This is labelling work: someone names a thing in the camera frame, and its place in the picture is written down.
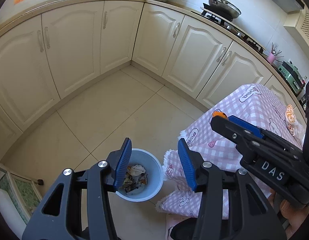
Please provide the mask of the person's right hand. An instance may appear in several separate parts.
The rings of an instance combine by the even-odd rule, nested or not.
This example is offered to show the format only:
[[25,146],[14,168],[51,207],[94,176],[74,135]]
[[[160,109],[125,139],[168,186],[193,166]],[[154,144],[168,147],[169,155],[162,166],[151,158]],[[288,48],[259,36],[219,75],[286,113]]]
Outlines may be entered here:
[[309,239],[309,206],[296,209],[284,199],[280,204],[280,211],[289,221],[285,230],[287,239]]

